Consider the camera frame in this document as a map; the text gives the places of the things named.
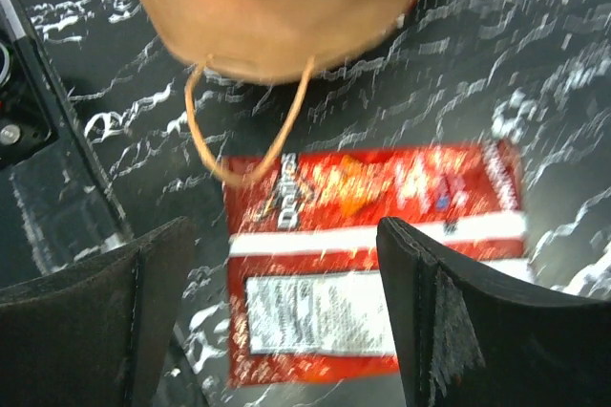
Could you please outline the red paper bag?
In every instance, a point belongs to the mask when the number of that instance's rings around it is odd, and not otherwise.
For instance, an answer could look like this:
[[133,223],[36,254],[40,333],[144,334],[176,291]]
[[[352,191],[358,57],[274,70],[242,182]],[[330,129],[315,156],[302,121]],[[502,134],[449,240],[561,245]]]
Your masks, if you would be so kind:
[[[417,0],[140,0],[166,49],[195,65],[184,89],[187,123],[202,163],[222,182],[258,181],[274,164],[311,77],[382,42]],[[198,126],[192,91],[205,69],[249,83],[298,82],[276,138],[245,174],[217,162]]]

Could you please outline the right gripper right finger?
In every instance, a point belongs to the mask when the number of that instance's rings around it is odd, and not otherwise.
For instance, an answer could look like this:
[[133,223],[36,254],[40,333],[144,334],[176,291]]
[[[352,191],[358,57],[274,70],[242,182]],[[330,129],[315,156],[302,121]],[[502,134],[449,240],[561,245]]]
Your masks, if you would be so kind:
[[377,255],[410,406],[606,406],[610,305],[536,286],[390,217]]

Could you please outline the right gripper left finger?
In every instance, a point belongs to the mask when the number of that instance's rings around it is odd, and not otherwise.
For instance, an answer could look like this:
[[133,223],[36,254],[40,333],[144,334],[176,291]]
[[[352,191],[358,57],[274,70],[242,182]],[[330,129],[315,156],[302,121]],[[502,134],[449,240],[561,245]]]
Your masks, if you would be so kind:
[[149,406],[194,260],[186,218],[1,291],[4,406]]

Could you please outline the red Doritos bag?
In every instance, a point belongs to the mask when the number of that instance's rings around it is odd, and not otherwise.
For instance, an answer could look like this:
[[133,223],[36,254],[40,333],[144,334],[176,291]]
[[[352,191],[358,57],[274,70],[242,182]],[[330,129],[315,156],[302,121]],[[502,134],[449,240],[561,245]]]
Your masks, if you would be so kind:
[[397,217],[498,268],[522,268],[522,166],[506,139],[285,153],[226,186],[233,387],[395,373],[377,226]]

